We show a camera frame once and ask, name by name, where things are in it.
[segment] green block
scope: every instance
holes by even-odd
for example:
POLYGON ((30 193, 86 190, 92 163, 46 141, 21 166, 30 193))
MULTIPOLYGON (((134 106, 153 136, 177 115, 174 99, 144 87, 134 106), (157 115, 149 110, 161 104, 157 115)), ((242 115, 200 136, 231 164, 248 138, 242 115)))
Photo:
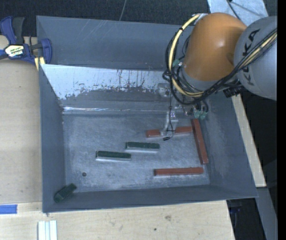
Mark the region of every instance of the green block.
POLYGON ((63 187, 61 190, 56 192, 56 194, 54 195, 54 201, 56 203, 61 202, 62 200, 67 198, 69 195, 71 195, 73 193, 73 191, 76 189, 77 189, 77 186, 75 186, 73 183, 63 187))
POLYGON ((129 141, 125 144, 125 149, 136 150, 136 151, 158 151, 160 149, 160 144, 129 141))
POLYGON ((131 160, 131 154, 122 152, 96 151, 96 159, 129 161, 131 160))

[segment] cable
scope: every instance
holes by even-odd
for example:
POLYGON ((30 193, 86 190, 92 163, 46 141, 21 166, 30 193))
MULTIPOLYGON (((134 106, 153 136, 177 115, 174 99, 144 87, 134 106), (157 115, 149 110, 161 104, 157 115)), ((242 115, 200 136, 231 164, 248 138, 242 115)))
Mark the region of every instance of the cable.
POLYGON ((233 9, 233 7, 232 7, 230 1, 229 1, 229 0, 226 0, 226 2, 227 2, 227 4, 228 4, 228 6, 231 8, 231 10, 233 11, 235 17, 237 17, 240 21, 242 21, 241 18, 239 17, 239 15, 236 13, 236 11, 233 9))
POLYGON ((128 1, 128 0, 124 0, 123 9, 122 9, 121 15, 120 15, 120 17, 119 17, 119 19, 118 19, 119 22, 121 21, 121 19, 122 19, 122 17, 123 17, 123 13, 124 13, 125 5, 127 4, 127 1, 128 1))
POLYGON ((174 135, 173 125, 172 125, 172 119, 171 119, 171 112, 172 112, 172 92, 169 93, 169 107, 168 107, 168 122, 171 126, 171 130, 166 129, 168 132, 172 132, 171 136, 167 136, 163 138, 163 141, 167 141, 172 139, 174 135))

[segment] black wire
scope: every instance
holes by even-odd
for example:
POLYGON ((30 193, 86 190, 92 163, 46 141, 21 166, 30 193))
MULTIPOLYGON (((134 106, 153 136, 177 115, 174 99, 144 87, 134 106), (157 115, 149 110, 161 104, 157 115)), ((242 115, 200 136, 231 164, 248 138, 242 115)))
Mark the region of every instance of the black wire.
POLYGON ((170 139, 172 139, 173 135, 174 135, 174 130, 173 130, 173 125, 172 125, 172 119, 171 119, 171 112, 172 112, 172 92, 169 93, 169 112, 168 112, 168 122, 169 125, 171 126, 171 130, 166 129, 168 132, 172 132, 171 136, 167 136, 163 138, 163 141, 168 141, 170 139))
POLYGON ((205 112, 209 112, 209 105, 208 105, 208 103, 205 100, 203 100, 202 102, 204 103, 204 106, 205 106, 205 112))
POLYGON ((228 4, 228 6, 231 8, 231 10, 233 11, 233 13, 235 14, 235 17, 237 17, 240 21, 242 21, 241 18, 239 17, 239 15, 236 13, 236 11, 233 9, 233 7, 232 7, 230 1, 229 1, 229 0, 226 0, 226 2, 227 2, 227 4, 228 4))
POLYGON ((189 35, 189 36, 187 37, 187 39, 185 40, 185 42, 184 42, 184 44, 183 44, 183 47, 182 47, 182 53, 183 53, 184 56, 186 55, 186 52, 187 52, 187 49, 188 49, 190 37, 191 37, 191 35, 189 35))

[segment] wooden board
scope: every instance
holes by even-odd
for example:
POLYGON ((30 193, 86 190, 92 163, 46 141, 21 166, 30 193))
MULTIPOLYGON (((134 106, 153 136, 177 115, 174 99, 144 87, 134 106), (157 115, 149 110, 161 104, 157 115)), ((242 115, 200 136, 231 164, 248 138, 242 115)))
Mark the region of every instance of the wooden board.
POLYGON ((41 213, 40 202, 19 204, 18 214, 0 215, 0 239, 36 240, 38 221, 57 221, 59 240, 234 240, 225 201, 41 213))

